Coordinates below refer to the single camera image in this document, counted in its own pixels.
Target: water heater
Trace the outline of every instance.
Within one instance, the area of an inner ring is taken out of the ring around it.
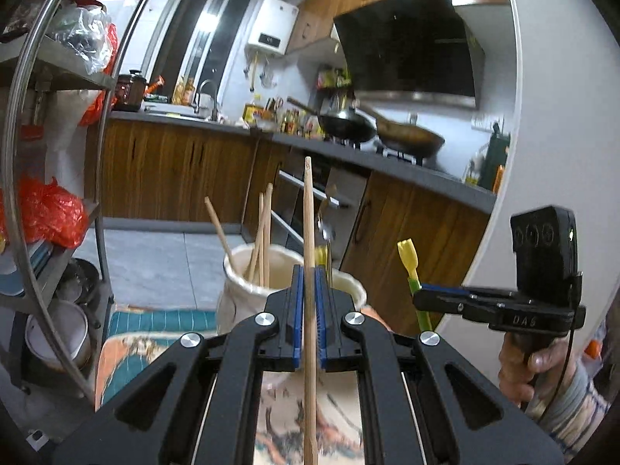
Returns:
[[[284,55],[300,10],[281,0],[264,0],[252,27],[248,45]]]

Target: white pot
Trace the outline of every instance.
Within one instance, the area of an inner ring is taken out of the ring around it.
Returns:
[[[91,357],[88,319],[84,311],[77,304],[54,299],[50,303],[48,312],[73,362],[78,368],[83,367]],[[31,353],[49,368],[64,371],[34,315],[30,315],[26,322],[26,345]]]
[[[237,246],[232,250],[235,267],[244,272],[250,264],[252,245]],[[283,290],[291,285],[293,267],[304,265],[303,257],[295,251],[280,245],[269,246],[269,283],[270,287],[262,287],[246,281],[235,274],[230,261],[224,256],[224,290],[219,295],[216,321],[218,334],[227,334],[240,321],[260,313],[270,294]],[[351,295],[355,309],[360,310],[366,304],[366,291],[362,284],[350,274],[334,270],[334,288]]]

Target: countertop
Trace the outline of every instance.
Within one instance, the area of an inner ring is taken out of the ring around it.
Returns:
[[[299,136],[291,136],[283,133],[250,133],[241,127],[216,124],[190,117],[175,117],[163,114],[149,114],[145,112],[122,112],[113,111],[110,119],[119,119],[136,122],[153,122],[156,124],[173,124],[181,127],[194,127],[209,131],[237,134],[240,136],[269,139],[275,143],[289,145],[300,150],[308,150],[320,153],[325,157],[341,162],[347,162],[361,166],[372,171],[377,171],[408,183],[414,183],[427,190],[437,192],[443,196],[454,199],[464,205],[475,208],[484,213],[491,214],[495,205],[495,194],[476,186],[463,183],[460,179],[422,166],[415,166],[407,162],[398,161],[377,155],[371,152],[361,152],[351,147],[344,147],[330,142],[309,140]]]

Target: silver screw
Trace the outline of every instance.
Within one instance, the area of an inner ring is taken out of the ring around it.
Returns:
[[[347,313],[345,315],[345,322],[349,325],[362,325],[364,320],[364,315],[362,313],[358,313],[357,311],[352,311],[351,313]]]
[[[439,339],[439,335],[432,331],[426,331],[420,334],[420,341],[426,344],[426,346],[437,346],[437,344],[439,344]]]
[[[181,346],[185,348],[194,348],[200,344],[200,336],[195,332],[190,332],[181,337]]]
[[[271,313],[258,313],[254,321],[261,327],[268,327],[275,322],[275,316]]]

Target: window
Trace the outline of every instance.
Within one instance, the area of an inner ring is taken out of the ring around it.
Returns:
[[[215,97],[234,39],[250,0],[181,0],[157,54],[151,82],[162,76],[157,94],[177,105],[204,92]]]

